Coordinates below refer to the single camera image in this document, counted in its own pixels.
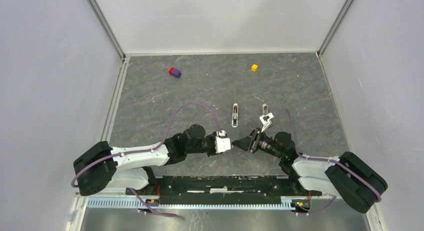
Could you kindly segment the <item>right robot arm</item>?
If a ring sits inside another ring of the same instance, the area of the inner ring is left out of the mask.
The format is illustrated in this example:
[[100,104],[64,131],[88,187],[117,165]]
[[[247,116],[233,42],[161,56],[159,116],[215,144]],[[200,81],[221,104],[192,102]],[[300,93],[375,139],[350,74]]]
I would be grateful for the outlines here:
[[248,153],[262,151],[279,159],[279,167],[290,178],[295,195],[317,191],[340,197],[355,211],[365,214],[381,201],[388,183],[356,154],[346,151],[335,157],[315,157],[297,151],[290,133],[269,137],[260,129],[232,144]]

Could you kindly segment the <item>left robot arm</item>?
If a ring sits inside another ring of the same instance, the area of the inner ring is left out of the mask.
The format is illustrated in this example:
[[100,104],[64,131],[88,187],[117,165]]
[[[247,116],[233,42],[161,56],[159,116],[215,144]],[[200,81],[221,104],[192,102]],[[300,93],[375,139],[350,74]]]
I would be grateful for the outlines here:
[[225,131],[206,135],[198,124],[164,142],[147,146],[111,147],[107,141],[100,141],[73,162],[75,177],[71,185],[78,188],[81,196],[112,188],[133,188],[151,195],[157,189],[152,166],[177,164],[189,154],[210,157],[230,148],[231,141]]

